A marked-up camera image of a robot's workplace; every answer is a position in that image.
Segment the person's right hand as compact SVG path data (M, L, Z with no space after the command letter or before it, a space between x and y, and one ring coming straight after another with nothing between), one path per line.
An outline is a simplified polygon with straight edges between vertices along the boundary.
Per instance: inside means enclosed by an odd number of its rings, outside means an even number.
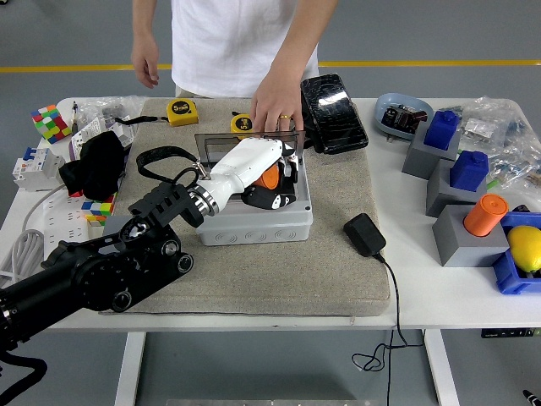
M135 34L132 46L132 64L136 79L143 86L153 89L158 85L159 48L152 34Z

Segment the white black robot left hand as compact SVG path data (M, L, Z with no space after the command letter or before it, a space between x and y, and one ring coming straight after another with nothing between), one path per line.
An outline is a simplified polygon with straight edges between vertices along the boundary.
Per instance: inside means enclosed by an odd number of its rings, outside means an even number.
M296 201L298 180L295 150L276 139L248 137L232 148L197 181L192 194L203 215L223 211L232 195L248 206L277 210Z

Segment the person's left hand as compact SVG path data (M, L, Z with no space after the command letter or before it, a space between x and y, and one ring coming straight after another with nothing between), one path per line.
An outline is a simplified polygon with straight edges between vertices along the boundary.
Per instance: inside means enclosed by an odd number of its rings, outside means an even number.
M303 130L301 76L269 72L251 102L250 117L255 132L289 131L293 124Z

